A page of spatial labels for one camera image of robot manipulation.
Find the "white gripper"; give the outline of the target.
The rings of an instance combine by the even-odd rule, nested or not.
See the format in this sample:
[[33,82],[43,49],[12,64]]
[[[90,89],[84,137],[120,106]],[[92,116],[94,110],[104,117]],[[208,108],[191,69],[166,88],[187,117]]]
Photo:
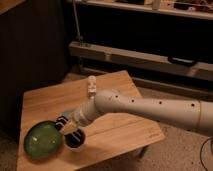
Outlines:
[[68,120],[62,114],[61,114],[61,117],[65,121],[65,123],[63,124],[60,132],[64,135],[67,135],[67,134],[71,134],[71,133],[77,131],[79,129],[79,125],[73,119],[73,117],[70,116],[70,119]]

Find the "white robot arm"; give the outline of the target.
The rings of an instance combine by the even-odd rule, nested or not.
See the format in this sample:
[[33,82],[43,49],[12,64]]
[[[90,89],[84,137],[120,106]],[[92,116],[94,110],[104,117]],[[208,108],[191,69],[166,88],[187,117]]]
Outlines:
[[145,99],[102,90],[68,115],[64,135],[86,127],[107,113],[129,113],[213,137],[213,102]]

